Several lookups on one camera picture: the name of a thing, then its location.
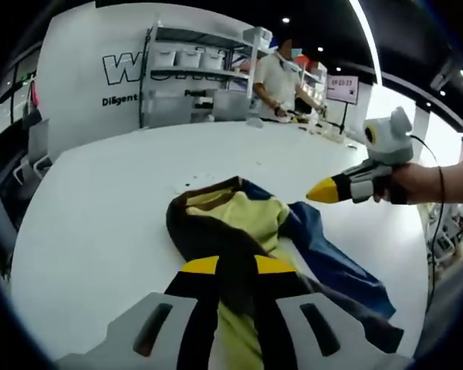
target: metal shelf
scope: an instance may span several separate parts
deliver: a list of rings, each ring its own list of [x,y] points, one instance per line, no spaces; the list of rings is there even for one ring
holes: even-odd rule
[[[167,76],[167,75],[190,75],[190,76],[222,76],[231,79],[248,79],[248,75],[244,73],[236,73],[223,71],[220,69],[201,69],[189,68],[180,66],[155,67],[151,70],[151,75]]]
[[[314,81],[314,83],[321,83],[321,84],[323,84],[323,82],[320,80],[319,77],[314,76],[314,75],[313,75],[312,73],[310,73],[310,72],[305,71],[305,75],[304,75],[304,76],[307,77],[307,78],[309,78],[311,81]]]
[[[254,45],[242,39],[225,35],[211,34],[195,29],[183,29],[160,25],[157,28],[156,41],[158,42],[184,42],[211,46],[220,49],[233,49],[250,56]],[[264,56],[266,52],[259,50],[259,55]]]

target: black cable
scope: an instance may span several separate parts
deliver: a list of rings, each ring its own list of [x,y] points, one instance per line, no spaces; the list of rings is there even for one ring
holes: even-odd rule
[[[419,143],[421,143],[425,148],[431,153],[431,155],[434,157],[434,160],[436,163],[438,163],[437,157],[434,155],[434,152],[432,152],[431,148],[427,146],[426,143],[420,138],[415,135],[410,135],[412,139],[415,139]],[[431,242],[431,259],[432,259],[432,286],[431,286],[431,293],[428,296],[427,299],[427,307],[425,308],[425,313],[427,314],[429,312],[429,308],[431,307],[432,300],[434,299],[434,292],[435,292],[435,256],[434,256],[434,249],[435,249],[435,241],[438,236],[438,231],[439,231],[439,226],[441,225],[442,221],[442,214],[444,213],[444,202],[445,202],[445,194],[446,191],[444,189],[444,175],[442,174],[442,168],[441,166],[438,166],[439,169],[439,177],[441,180],[441,209],[439,210],[439,217],[438,217],[438,224],[436,225],[434,236],[432,237],[432,242]]]
[[[147,71],[147,58],[148,58],[148,51],[147,51],[147,46],[150,41],[150,35],[151,35],[151,29],[148,29],[146,31],[146,37],[144,37],[144,47],[142,49],[142,64],[140,65],[140,78],[139,78],[139,102],[138,102],[138,110],[139,110],[139,128],[141,129],[143,127],[143,121],[144,121],[144,112],[142,110],[142,105],[143,105],[143,99],[144,99],[144,93],[142,91],[143,84],[144,84],[144,77],[146,77],[146,71]]]

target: human hand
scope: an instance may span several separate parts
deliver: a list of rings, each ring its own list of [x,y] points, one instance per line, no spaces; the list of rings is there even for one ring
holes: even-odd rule
[[[286,112],[281,108],[281,106],[277,106],[275,108],[275,116],[277,116],[277,117],[286,117]]]
[[[322,104],[321,106],[316,108],[316,111],[320,116],[324,117],[326,115],[327,106],[325,104]]]
[[[440,198],[440,178],[438,168],[423,167],[419,164],[409,163],[395,169],[391,175],[391,180],[403,187],[407,192],[409,204],[419,204],[436,201]],[[376,202],[381,199],[389,201],[388,190],[384,194],[374,194]]]

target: white storage box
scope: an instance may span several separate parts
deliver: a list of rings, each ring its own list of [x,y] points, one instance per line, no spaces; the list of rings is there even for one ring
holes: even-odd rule
[[[201,63],[202,51],[200,50],[178,50],[177,66],[198,68]]]
[[[269,49],[269,44],[272,40],[272,33],[263,27],[254,27],[253,29],[246,29],[242,36],[246,42],[254,44],[255,36],[259,35],[259,48],[261,50]]]
[[[157,50],[154,53],[155,67],[171,67],[175,64],[175,50]]]
[[[317,62],[317,66],[314,66],[310,72],[319,79],[320,83],[326,83],[327,68],[321,62]]]
[[[203,69],[223,69],[223,58],[225,56],[219,52],[206,51],[201,57],[201,68]]]

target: person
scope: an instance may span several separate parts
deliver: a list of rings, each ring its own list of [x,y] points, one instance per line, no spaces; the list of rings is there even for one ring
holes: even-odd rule
[[[463,204],[463,161],[441,170],[444,202]],[[438,167],[410,163],[396,169],[392,181],[407,191],[411,204],[443,200]],[[374,199],[376,202],[387,200],[387,195],[374,196]],[[463,364],[463,258],[435,283],[414,358],[414,368],[453,368],[458,362]]]
[[[288,111],[295,110],[296,95],[315,110],[322,110],[301,87],[300,67],[292,58],[302,53],[293,48],[293,40],[280,40],[278,49],[263,57],[255,70],[253,89],[262,101],[259,116],[263,120],[287,123]]]

